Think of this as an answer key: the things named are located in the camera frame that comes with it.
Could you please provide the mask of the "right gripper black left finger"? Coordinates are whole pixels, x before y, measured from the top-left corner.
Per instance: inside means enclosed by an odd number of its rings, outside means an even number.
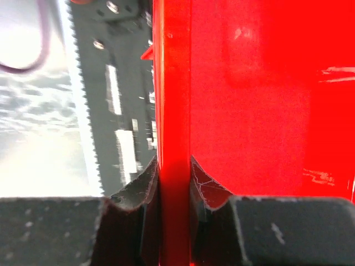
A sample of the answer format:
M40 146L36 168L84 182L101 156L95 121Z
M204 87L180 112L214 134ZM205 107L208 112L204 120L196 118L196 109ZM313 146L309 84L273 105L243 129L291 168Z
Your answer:
M111 197L1 199L2 265L158 265L154 158Z

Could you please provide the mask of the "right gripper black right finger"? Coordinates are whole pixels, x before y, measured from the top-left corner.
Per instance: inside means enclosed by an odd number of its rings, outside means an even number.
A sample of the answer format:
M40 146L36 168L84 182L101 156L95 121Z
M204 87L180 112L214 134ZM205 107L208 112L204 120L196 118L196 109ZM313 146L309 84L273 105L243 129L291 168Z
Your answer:
M195 265L353 265L354 205L341 198L238 196L191 158Z

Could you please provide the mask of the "red plastic tray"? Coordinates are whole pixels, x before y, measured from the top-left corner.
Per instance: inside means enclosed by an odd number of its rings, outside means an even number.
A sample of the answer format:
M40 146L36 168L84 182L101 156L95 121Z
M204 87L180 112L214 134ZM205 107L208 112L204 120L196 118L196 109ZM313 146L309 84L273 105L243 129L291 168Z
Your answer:
M154 1L161 265L195 265L190 160L238 196L354 205L354 2Z

